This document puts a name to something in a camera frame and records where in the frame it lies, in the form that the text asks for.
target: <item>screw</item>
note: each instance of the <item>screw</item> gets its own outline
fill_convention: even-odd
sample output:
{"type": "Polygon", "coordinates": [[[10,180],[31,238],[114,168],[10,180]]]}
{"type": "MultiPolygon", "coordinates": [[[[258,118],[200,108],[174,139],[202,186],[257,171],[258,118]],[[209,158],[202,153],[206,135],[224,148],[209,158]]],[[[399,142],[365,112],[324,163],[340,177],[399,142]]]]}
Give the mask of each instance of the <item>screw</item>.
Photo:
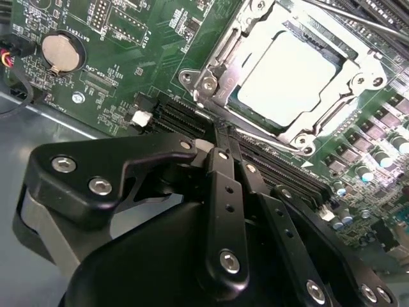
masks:
{"type": "Polygon", "coordinates": [[[229,251],[220,253],[220,264],[230,274],[237,274],[240,270],[240,262],[234,254],[229,251]]]}
{"type": "Polygon", "coordinates": [[[291,193],[288,190],[281,190],[281,193],[283,193],[283,195],[287,198],[291,198],[291,193]]]}
{"type": "Polygon", "coordinates": [[[81,104],[81,103],[83,103],[85,101],[85,96],[80,91],[75,91],[75,92],[72,93],[71,99],[76,104],[81,104]]]}
{"type": "Polygon", "coordinates": [[[367,218],[371,217],[371,211],[369,211],[369,210],[362,210],[362,212],[361,212],[361,217],[362,217],[363,219],[367,219],[367,218]]]}
{"type": "Polygon", "coordinates": [[[192,145],[190,145],[189,143],[185,142],[185,141],[180,141],[180,146],[182,146],[184,149],[191,149],[192,145]]]}
{"type": "Polygon", "coordinates": [[[227,160],[229,157],[224,152],[219,152],[219,156],[221,156],[224,160],[227,160]]]}
{"type": "Polygon", "coordinates": [[[217,87],[217,80],[214,77],[206,77],[203,79],[203,89],[212,93],[217,87]]]}
{"type": "Polygon", "coordinates": [[[265,3],[264,1],[260,1],[260,2],[257,4],[257,8],[258,8],[259,10],[262,10],[265,6],[266,6],[266,3],[265,3]]]}
{"type": "Polygon", "coordinates": [[[373,81],[373,86],[379,87],[382,85],[382,83],[383,83],[383,78],[378,77],[378,78],[375,78],[375,80],[373,81]]]}
{"type": "Polygon", "coordinates": [[[100,196],[108,195],[112,191],[112,185],[108,180],[103,178],[94,178],[89,182],[88,187],[91,191],[100,196]]]}
{"type": "Polygon", "coordinates": [[[253,166],[253,165],[251,165],[251,164],[248,164],[248,165],[246,165],[245,166],[249,171],[251,171],[252,173],[255,173],[256,172],[256,168],[253,166]]]}
{"type": "Polygon", "coordinates": [[[60,173],[71,173],[77,168],[75,161],[67,157],[56,157],[51,161],[51,165],[60,173]]]}
{"type": "Polygon", "coordinates": [[[181,79],[186,84],[189,84],[190,82],[192,82],[192,77],[189,74],[183,74],[181,79]]]}
{"type": "Polygon", "coordinates": [[[307,281],[307,291],[309,295],[320,305],[325,304],[325,294],[322,289],[312,280],[307,281]]]}
{"type": "Polygon", "coordinates": [[[362,286],[360,286],[360,291],[362,292],[362,294],[364,295],[364,297],[366,297],[367,299],[369,299],[372,303],[376,303],[377,302],[377,298],[375,296],[375,293],[373,293],[373,291],[371,290],[371,288],[369,288],[367,285],[365,285],[364,283],[362,284],[362,286]]]}
{"type": "Polygon", "coordinates": [[[382,296],[382,298],[383,298],[384,300],[386,300],[389,304],[392,302],[392,299],[390,298],[390,296],[388,295],[388,293],[386,293],[386,292],[384,291],[384,289],[382,289],[381,287],[377,287],[376,289],[377,289],[378,293],[382,296]]]}

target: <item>hole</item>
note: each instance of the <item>hole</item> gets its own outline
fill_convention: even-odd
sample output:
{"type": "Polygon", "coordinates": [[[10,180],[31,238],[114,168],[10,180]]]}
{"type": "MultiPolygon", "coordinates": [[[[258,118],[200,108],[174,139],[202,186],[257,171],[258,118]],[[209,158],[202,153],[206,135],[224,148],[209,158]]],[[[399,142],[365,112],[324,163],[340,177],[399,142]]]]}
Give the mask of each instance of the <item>hole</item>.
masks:
{"type": "Polygon", "coordinates": [[[311,147],[307,147],[306,149],[304,149],[304,153],[306,154],[306,155],[309,155],[310,153],[312,153],[313,152],[313,149],[311,148],[311,147]]]}
{"type": "Polygon", "coordinates": [[[192,82],[192,77],[189,74],[183,74],[181,78],[183,82],[186,84],[189,84],[190,82],[192,82]]]}
{"type": "Polygon", "coordinates": [[[189,144],[188,142],[185,141],[180,141],[180,146],[182,146],[184,149],[191,149],[192,145],[189,144]]]}
{"type": "Polygon", "coordinates": [[[276,209],[275,213],[277,213],[279,216],[283,216],[284,213],[282,213],[282,211],[280,209],[276,209]]]}
{"type": "Polygon", "coordinates": [[[378,77],[373,81],[372,85],[375,87],[378,87],[378,86],[381,86],[382,83],[383,83],[383,78],[378,77]]]}
{"type": "Polygon", "coordinates": [[[285,229],[284,232],[286,233],[287,237],[289,237],[290,239],[294,237],[293,233],[289,231],[288,229],[285,229]]]}
{"type": "Polygon", "coordinates": [[[233,212],[235,211],[235,209],[234,209],[231,205],[229,205],[229,204],[226,205],[226,210],[227,210],[228,212],[230,212],[230,213],[233,213],[233,212]]]}
{"type": "Polygon", "coordinates": [[[226,191],[227,191],[228,193],[230,193],[230,194],[233,194],[233,192],[234,192],[233,189],[230,188],[230,187],[228,187],[228,186],[226,186],[225,189],[226,189],[226,191]]]}

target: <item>black clamp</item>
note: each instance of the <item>black clamp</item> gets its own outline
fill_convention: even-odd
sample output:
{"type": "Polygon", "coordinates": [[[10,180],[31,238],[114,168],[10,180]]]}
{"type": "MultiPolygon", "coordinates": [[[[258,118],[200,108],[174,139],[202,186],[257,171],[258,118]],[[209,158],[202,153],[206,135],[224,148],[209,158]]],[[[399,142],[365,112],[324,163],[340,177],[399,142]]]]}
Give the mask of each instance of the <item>black clamp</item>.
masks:
{"type": "Polygon", "coordinates": [[[229,148],[199,153],[195,142],[179,134],[41,146],[30,156],[15,233],[21,243],[52,260],[67,276],[75,271],[67,306],[82,306],[78,303],[82,296],[75,295],[79,291],[87,300],[90,295],[97,297],[96,302],[134,296],[152,300],[150,284],[143,276],[151,279],[150,270],[158,266],[144,261],[156,256],[156,249],[169,256],[163,258],[167,265],[160,266],[166,272],[154,276],[155,284],[167,285],[155,290],[155,299],[174,298],[175,291],[189,289],[191,306],[213,306],[214,301],[248,306],[255,300],[254,293],[257,299],[271,302],[273,289],[264,289],[275,279],[283,289],[276,295],[288,306],[397,306],[386,284],[295,191],[285,186],[271,191],[266,186],[260,172],[241,160],[231,135],[224,134],[225,141],[220,141],[229,148]],[[160,192],[165,199],[164,191],[177,187],[185,199],[177,208],[111,241],[109,223],[127,198],[123,190],[129,177],[138,178],[132,198],[160,192]],[[158,181],[160,188],[151,184],[158,181]],[[266,239],[261,244],[270,249],[254,240],[254,227],[266,239]],[[164,241],[161,236],[167,233],[177,237],[164,241]],[[198,233],[203,233],[203,240],[198,233]],[[258,261],[267,264],[263,276],[253,274],[260,274],[258,261]],[[112,263],[124,269],[112,268],[112,263]],[[101,274],[112,278],[99,287],[101,274]],[[142,280],[135,279],[135,274],[142,280]],[[139,287],[125,291],[129,282],[122,280],[139,287]],[[106,283],[121,286],[101,299],[105,291],[95,289],[105,288],[106,283]]]}

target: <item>electrolytic capacitor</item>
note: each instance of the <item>electrolytic capacitor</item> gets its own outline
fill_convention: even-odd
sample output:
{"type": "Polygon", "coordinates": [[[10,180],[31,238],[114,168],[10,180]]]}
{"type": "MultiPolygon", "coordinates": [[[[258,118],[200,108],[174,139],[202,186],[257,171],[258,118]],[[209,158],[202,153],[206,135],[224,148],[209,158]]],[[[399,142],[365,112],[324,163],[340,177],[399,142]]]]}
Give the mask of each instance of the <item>electrolytic capacitor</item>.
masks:
{"type": "Polygon", "coordinates": [[[390,143],[395,147],[401,154],[409,154],[409,141],[401,136],[391,139],[390,143]]]}
{"type": "Polygon", "coordinates": [[[370,182],[374,178],[373,173],[366,166],[355,168],[355,172],[363,182],[370,182]]]}
{"type": "Polygon", "coordinates": [[[352,215],[350,214],[349,209],[344,209],[338,213],[339,218],[341,219],[341,222],[343,222],[344,225],[351,224],[353,221],[352,215]]]}
{"type": "Polygon", "coordinates": [[[366,237],[360,237],[358,240],[358,244],[359,246],[367,246],[368,245],[368,241],[366,239],[366,237]]]}
{"type": "Polygon", "coordinates": [[[381,168],[388,168],[394,163],[392,158],[389,157],[386,152],[375,152],[372,154],[372,157],[381,168]]]}
{"type": "Polygon", "coordinates": [[[341,229],[344,224],[341,222],[341,220],[339,219],[339,217],[334,217],[331,221],[330,221],[331,226],[333,227],[333,229],[335,230],[339,230],[341,229]]]}
{"type": "Polygon", "coordinates": [[[375,242],[376,241],[376,237],[375,234],[373,232],[368,232],[366,234],[366,239],[369,243],[375,242]]]}
{"type": "Polygon", "coordinates": [[[333,186],[334,186],[334,191],[338,196],[345,196],[346,189],[341,181],[335,181],[333,186]]]}

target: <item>integrated circuit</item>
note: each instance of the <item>integrated circuit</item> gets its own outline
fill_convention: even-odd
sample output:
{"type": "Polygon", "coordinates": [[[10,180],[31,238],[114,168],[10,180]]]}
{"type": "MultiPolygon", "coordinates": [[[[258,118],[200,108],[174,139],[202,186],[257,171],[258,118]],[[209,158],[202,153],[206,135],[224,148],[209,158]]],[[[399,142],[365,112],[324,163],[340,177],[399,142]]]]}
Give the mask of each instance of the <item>integrated circuit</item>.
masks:
{"type": "Polygon", "coordinates": [[[354,146],[356,149],[359,149],[361,152],[368,152],[373,147],[373,144],[371,142],[367,141],[356,132],[349,136],[348,141],[352,146],[354,146]]]}
{"type": "Polygon", "coordinates": [[[360,128],[362,131],[365,132],[367,136],[369,136],[372,139],[383,139],[386,137],[386,132],[379,128],[377,125],[375,125],[373,122],[370,122],[369,120],[364,122],[360,128]]]}
{"type": "Polygon", "coordinates": [[[359,158],[359,154],[344,144],[337,148],[337,154],[349,163],[354,163],[359,158]]]}
{"type": "Polygon", "coordinates": [[[337,174],[342,173],[346,169],[346,165],[339,161],[334,155],[329,155],[325,158],[325,164],[337,174]]]}
{"type": "Polygon", "coordinates": [[[401,124],[399,118],[395,117],[392,113],[390,113],[385,108],[381,108],[377,110],[375,114],[375,118],[381,121],[383,124],[388,126],[389,128],[395,128],[401,124]]]}
{"type": "Polygon", "coordinates": [[[401,111],[403,114],[409,114],[409,100],[406,98],[403,98],[402,96],[398,97],[392,97],[389,100],[389,104],[397,109],[398,111],[401,111]]]}

